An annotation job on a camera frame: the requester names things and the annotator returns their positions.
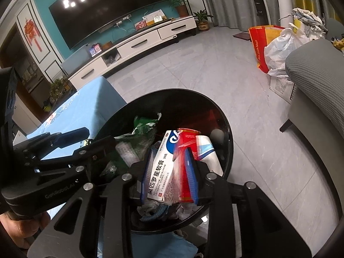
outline human hand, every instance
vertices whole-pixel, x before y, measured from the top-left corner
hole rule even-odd
[[[40,219],[12,220],[8,213],[0,215],[0,222],[14,243],[23,249],[29,249],[30,243],[26,240],[33,236],[39,228],[44,229],[50,222],[50,215],[43,212]]]

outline blue tablecloth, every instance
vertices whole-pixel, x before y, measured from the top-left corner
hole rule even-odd
[[[82,127],[89,129],[89,138],[95,138],[105,122],[125,104],[112,85],[104,77],[98,77],[71,96],[28,138],[47,132],[66,133]],[[81,146],[83,141],[57,148],[44,159],[72,155]]]

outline red and yellow shopping bag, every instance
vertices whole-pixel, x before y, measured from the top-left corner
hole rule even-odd
[[[269,68],[265,63],[264,48],[271,43],[272,40],[276,39],[283,29],[283,27],[276,25],[266,25],[251,27],[248,30],[258,60],[257,67],[266,74],[269,71]]]

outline television screen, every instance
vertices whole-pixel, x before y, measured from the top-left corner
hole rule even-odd
[[[158,1],[162,0],[57,0],[49,10],[72,49],[105,25]]]

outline drawer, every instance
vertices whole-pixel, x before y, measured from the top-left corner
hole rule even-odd
[[[196,28],[196,22],[194,18],[188,18],[184,20],[180,20],[177,22],[173,22],[170,25],[161,27],[158,29],[161,39],[166,39],[178,33],[190,30],[192,28]]]
[[[95,79],[99,74],[102,74],[102,72],[106,69],[107,66],[104,60],[100,57],[79,71],[75,76],[70,78],[70,82],[77,90],[79,90],[86,83]]]
[[[160,42],[161,38],[157,30],[144,34],[117,48],[122,58],[126,58],[132,54],[138,54],[152,47],[153,44]]]

